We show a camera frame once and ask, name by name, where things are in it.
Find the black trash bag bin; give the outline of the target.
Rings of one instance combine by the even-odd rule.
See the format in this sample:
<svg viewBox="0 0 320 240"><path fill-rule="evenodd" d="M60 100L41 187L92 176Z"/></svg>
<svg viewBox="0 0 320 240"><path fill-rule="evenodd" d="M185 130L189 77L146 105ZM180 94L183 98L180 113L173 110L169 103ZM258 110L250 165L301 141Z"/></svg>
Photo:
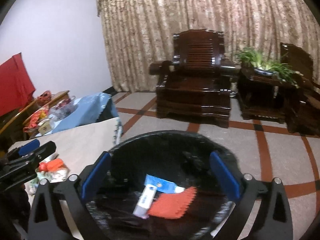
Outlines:
<svg viewBox="0 0 320 240"><path fill-rule="evenodd" d="M125 140L110 149L111 166L86 208L109 239L211 239L232 209L210 166L212 153L241 180L235 155L203 135L170 130ZM140 218L133 212L146 185L156 189L154 200L191 187L196 194L181 218Z"/></svg>

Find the orange foam net sleeve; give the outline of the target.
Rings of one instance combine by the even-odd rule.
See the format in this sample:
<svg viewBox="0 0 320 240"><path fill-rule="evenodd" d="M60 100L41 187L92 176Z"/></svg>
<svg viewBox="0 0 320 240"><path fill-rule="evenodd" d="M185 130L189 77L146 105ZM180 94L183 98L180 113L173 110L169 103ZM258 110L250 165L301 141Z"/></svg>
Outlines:
<svg viewBox="0 0 320 240"><path fill-rule="evenodd" d="M56 172L62 168L65 168L65 164L62 159L57 158L48 162L41 162L37 168L38 172Z"/></svg>

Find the red snack packages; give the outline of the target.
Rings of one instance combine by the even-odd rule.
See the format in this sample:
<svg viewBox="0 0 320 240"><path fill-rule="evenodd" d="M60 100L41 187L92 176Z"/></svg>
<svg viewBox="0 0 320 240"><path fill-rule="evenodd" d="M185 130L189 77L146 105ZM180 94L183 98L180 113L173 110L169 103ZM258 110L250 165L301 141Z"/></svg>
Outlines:
<svg viewBox="0 0 320 240"><path fill-rule="evenodd" d="M31 115L31 119L23 128L24 133L31 133L37 130L39 123L47 119L49 115L49 106L43 106Z"/></svg>

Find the beige tissue box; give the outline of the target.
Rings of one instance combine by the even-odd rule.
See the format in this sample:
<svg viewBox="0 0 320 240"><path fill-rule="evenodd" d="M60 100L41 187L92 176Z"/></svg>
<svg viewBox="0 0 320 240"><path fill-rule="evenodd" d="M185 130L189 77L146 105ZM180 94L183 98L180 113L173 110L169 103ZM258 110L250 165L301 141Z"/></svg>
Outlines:
<svg viewBox="0 0 320 240"><path fill-rule="evenodd" d="M50 131L52 131L54 128L54 122L50 119L43 119L38 124L38 132L40 135L44 135Z"/></svg>

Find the grey table mat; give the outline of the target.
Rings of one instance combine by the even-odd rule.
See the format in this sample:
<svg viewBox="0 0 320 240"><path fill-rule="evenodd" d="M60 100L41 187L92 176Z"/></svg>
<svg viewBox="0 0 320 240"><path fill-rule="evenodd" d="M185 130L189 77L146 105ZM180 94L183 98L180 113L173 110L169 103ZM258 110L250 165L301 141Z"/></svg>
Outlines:
<svg viewBox="0 0 320 240"><path fill-rule="evenodd" d="M70 169L71 175L80 175L85 167L94 164L104 151L108 152L113 146L116 146L121 134L119 119L112 118L95 124L51 134L43 137L40 142L43 145L49 141L53 141L56 144L55 152L60 155L66 166ZM70 220L74 221L66 201L60 200L60 205L67 224Z"/></svg>

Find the glass fruit bowl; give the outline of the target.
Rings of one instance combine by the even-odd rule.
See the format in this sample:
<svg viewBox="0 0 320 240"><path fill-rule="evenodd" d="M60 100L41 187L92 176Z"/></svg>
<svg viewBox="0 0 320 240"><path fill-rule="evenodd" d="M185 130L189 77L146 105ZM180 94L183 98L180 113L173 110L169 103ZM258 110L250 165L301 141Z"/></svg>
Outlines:
<svg viewBox="0 0 320 240"><path fill-rule="evenodd" d="M49 117L53 121L59 121L72 114L77 108L75 96L59 101L49 110Z"/></svg>

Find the red cloth cover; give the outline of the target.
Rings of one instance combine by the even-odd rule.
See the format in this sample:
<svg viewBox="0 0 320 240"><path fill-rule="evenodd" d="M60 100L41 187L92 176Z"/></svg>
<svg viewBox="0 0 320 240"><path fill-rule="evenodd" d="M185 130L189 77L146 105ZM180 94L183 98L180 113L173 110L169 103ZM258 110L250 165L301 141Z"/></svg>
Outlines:
<svg viewBox="0 0 320 240"><path fill-rule="evenodd" d="M13 55L1 64L0 90L1 116L15 109L24 108L31 102L35 87L25 68L21 53Z"/></svg>

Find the blue tablecloth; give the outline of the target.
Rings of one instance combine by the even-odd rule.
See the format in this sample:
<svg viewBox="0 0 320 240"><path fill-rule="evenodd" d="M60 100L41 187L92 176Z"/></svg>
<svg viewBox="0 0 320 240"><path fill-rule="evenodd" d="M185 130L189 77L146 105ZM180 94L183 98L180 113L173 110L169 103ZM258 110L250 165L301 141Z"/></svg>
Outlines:
<svg viewBox="0 0 320 240"><path fill-rule="evenodd" d="M75 111L69 116L60 121L51 122L54 125L53 130L44 135L119 117L112 96L103 92L85 96L75 105Z"/></svg>

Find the white tube in bin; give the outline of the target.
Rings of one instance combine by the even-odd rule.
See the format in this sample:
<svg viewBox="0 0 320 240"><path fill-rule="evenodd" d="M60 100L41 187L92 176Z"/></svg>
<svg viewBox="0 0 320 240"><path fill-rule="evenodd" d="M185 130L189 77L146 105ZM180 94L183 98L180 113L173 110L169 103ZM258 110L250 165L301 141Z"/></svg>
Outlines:
<svg viewBox="0 0 320 240"><path fill-rule="evenodd" d="M136 207L133 211L133 215L141 219L147 219L149 216L148 210L151 207L156 192L156 186L147 184L136 204Z"/></svg>

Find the orange foam net in bin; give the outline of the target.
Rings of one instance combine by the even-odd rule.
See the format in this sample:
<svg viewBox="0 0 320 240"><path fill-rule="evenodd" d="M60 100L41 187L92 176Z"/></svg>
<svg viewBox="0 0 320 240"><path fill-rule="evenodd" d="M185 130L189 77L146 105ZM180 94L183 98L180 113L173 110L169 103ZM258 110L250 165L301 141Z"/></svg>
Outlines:
<svg viewBox="0 0 320 240"><path fill-rule="evenodd" d="M184 216L197 194L196 187L181 193L162 193L148 210L148 215L164 219L179 219Z"/></svg>

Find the dark wooden side table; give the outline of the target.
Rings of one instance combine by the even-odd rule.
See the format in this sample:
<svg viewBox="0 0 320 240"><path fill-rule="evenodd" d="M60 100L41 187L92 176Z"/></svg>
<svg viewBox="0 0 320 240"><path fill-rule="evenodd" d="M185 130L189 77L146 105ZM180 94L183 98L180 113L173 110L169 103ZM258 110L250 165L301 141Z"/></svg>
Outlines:
<svg viewBox="0 0 320 240"><path fill-rule="evenodd" d="M283 124L286 103L295 96L297 87L280 81L276 74L243 65L237 83L238 102L245 120L265 120Z"/></svg>

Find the potted green plant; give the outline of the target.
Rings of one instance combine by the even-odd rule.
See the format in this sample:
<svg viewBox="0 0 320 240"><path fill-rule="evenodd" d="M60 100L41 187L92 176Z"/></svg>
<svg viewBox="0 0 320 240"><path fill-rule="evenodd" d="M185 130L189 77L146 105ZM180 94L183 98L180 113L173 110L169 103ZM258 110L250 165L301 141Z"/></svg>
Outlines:
<svg viewBox="0 0 320 240"><path fill-rule="evenodd" d="M272 60L263 56L262 52L252 47L237 50L234 56L241 65L241 73L251 80L271 80L276 83L298 87L296 78L302 76L287 63Z"/></svg>

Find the wooden chair frame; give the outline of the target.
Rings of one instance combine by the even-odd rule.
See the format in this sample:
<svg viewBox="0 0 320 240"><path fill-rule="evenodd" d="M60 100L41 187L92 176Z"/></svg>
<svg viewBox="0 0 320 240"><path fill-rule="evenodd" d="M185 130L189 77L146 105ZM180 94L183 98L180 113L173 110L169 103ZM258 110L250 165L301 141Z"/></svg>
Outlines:
<svg viewBox="0 0 320 240"><path fill-rule="evenodd" d="M34 99L1 128L1 150L7 150L15 142L27 139L28 136L23 132L25 122L38 109L37 100Z"/></svg>

